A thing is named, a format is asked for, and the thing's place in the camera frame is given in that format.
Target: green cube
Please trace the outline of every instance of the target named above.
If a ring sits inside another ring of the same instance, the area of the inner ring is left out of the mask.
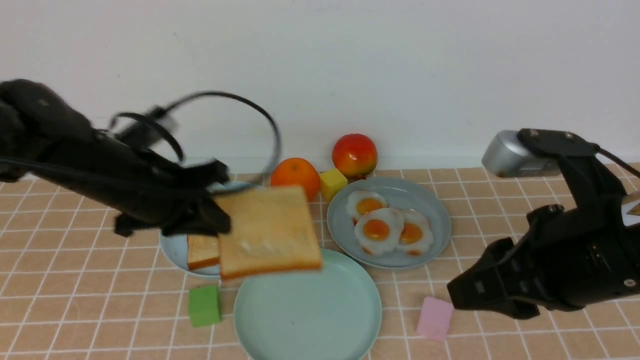
[[[189,319],[193,327],[214,325],[222,321],[220,294],[216,285],[189,290]]]

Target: bread slice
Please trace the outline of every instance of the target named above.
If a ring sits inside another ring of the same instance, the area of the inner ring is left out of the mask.
[[[220,263],[220,241],[212,236],[187,236],[189,270],[216,266]]]
[[[231,217],[231,232],[219,235],[223,280],[322,268],[302,187],[251,189],[216,197],[216,203]]]

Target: mint green plate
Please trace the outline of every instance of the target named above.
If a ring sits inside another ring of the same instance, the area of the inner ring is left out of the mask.
[[[380,294],[354,260],[322,249],[321,272],[244,281],[234,306],[240,344],[253,360],[356,360],[378,337]]]

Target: orange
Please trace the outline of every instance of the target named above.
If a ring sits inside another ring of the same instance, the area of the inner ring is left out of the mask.
[[[320,175],[310,162],[303,158],[283,160],[271,174],[272,186],[300,185],[311,201],[320,191]]]

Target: tiled countertop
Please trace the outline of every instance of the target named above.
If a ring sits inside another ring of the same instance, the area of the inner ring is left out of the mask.
[[[640,181],[611,167],[628,191]],[[428,266],[405,272],[367,269],[384,313],[370,360],[640,358],[640,299],[514,321],[456,311],[445,344],[415,333],[422,299],[449,300],[447,281],[476,262],[485,245],[527,230],[532,207],[574,207],[559,178],[502,181],[481,168],[385,170],[377,176],[421,183],[452,216],[452,245]],[[164,258],[157,232],[115,236],[115,211],[44,181],[0,188],[0,359],[247,360],[231,319],[239,282],[221,289],[224,321],[192,329],[188,289],[204,284]],[[319,241],[338,249],[311,204]]]

